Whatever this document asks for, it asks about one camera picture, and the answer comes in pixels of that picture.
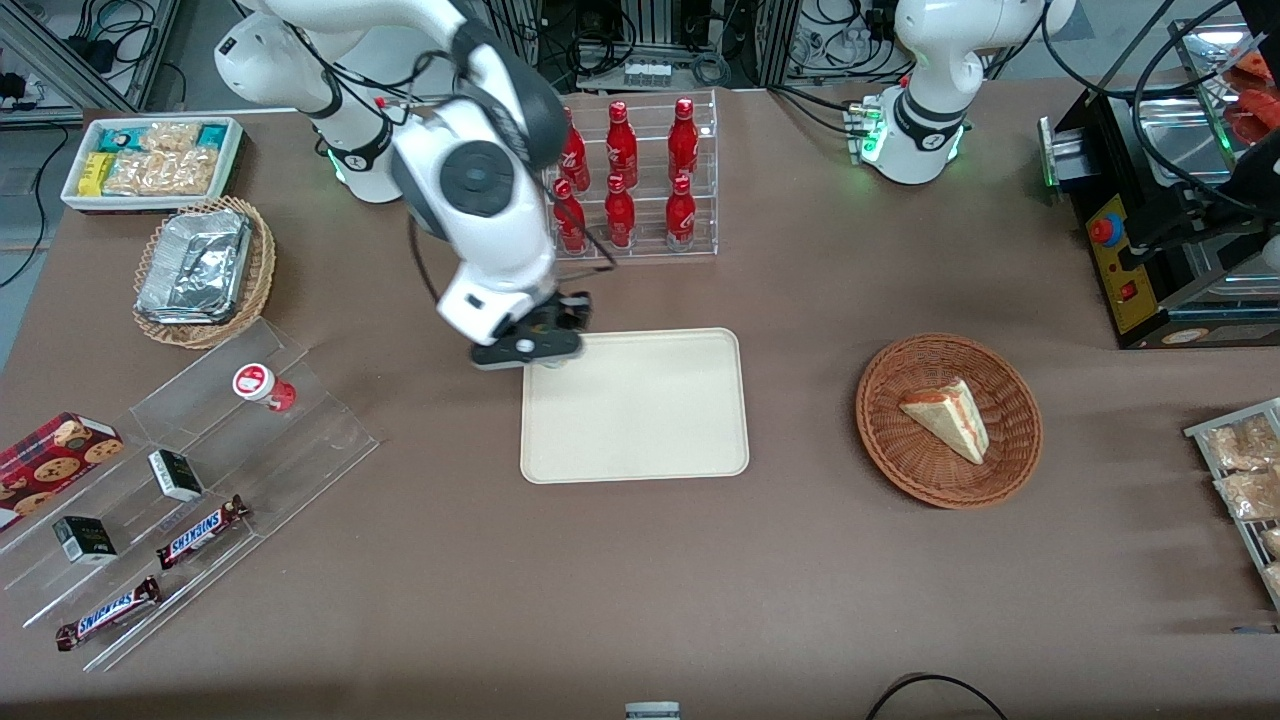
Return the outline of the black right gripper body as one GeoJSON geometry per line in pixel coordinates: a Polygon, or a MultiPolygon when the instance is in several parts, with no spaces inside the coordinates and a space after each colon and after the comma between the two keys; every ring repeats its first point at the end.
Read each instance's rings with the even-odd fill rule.
{"type": "Polygon", "coordinates": [[[554,292],[518,320],[521,340],[553,340],[584,332],[593,315],[593,297],[588,291],[554,292]]]}

